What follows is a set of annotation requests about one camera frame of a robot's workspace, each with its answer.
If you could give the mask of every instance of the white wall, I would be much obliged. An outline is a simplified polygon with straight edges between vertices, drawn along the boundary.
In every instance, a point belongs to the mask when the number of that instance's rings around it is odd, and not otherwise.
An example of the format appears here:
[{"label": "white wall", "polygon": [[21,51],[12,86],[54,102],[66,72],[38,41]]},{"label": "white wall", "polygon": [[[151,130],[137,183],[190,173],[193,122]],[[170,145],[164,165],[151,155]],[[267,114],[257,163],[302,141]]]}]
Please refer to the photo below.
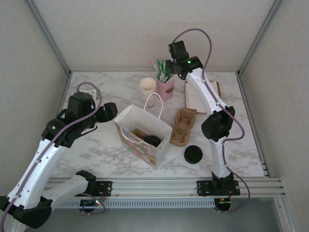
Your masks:
[{"label": "white wall", "polygon": [[0,0],[0,195],[25,171],[66,77],[21,0]]},{"label": "white wall", "polygon": [[309,1],[286,0],[243,83],[270,167],[309,231]]},{"label": "white wall", "polygon": [[[212,38],[212,70],[237,70],[274,0],[35,0],[71,70],[151,70],[189,28]],[[208,40],[181,37],[205,62]]]}]

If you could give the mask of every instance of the paper bag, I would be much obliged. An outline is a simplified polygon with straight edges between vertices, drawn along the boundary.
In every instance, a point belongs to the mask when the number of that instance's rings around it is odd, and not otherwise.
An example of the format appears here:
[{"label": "paper bag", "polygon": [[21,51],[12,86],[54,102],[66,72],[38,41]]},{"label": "paper bag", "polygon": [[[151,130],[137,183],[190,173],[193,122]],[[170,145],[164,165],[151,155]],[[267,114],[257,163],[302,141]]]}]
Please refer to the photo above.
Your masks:
[{"label": "paper bag", "polygon": [[[156,167],[163,160],[169,148],[172,127],[160,119],[163,110],[163,102],[159,117],[155,117],[145,111],[145,106],[144,109],[141,109],[135,105],[128,106],[116,117],[115,125],[124,147],[148,163],[150,166]],[[140,129],[148,135],[158,137],[161,141],[160,145],[158,147],[154,147],[153,145],[146,143],[131,133],[134,129]]]}]

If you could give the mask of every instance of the cardboard cup holder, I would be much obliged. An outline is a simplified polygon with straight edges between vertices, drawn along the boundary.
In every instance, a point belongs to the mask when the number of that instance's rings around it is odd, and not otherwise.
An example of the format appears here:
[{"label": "cardboard cup holder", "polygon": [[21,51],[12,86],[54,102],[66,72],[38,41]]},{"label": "cardboard cup holder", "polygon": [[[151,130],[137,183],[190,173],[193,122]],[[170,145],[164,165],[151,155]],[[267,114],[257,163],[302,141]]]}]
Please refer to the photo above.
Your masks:
[{"label": "cardboard cup holder", "polygon": [[170,143],[175,146],[184,147],[190,138],[190,129],[194,126],[197,116],[194,111],[182,108],[175,117],[175,125],[172,127]]}]

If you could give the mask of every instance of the marble table surface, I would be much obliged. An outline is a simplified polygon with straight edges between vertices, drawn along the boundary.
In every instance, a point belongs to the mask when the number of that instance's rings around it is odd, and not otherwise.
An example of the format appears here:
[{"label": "marble table surface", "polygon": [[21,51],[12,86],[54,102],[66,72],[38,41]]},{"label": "marble table surface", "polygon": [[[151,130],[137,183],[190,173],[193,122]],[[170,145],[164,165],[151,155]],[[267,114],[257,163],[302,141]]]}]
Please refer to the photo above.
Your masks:
[{"label": "marble table surface", "polygon": [[[75,72],[64,108],[67,107],[69,96],[76,91],[77,85],[82,81],[90,81],[97,85],[102,92],[103,102],[115,102],[118,112],[131,104],[143,107],[138,84],[142,78],[153,76],[152,72]],[[246,131],[242,140],[227,144],[226,153],[229,156],[230,168],[241,176],[264,176],[235,74],[233,72],[211,72],[207,73],[207,76],[210,80],[219,82],[222,99],[228,106],[234,106],[236,118]],[[174,96],[164,101],[161,119],[171,126],[177,110],[184,107],[183,87],[184,81],[177,79]],[[158,100],[149,112],[158,115],[160,108]],[[170,144],[164,161],[156,168],[150,167],[123,147],[114,120],[112,120],[98,123],[96,131],[76,140],[59,162],[52,177],[69,178],[81,169],[93,173],[98,178],[210,177],[211,147],[201,131],[201,124],[205,119],[206,115],[197,115],[187,145],[197,145],[202,149],[203,158],[198,164],[193,165],[185,161],[183,153],[187,146],[176,147]],[[233,123],[230,137],[238,137],[240,134],[240,128]]]}]

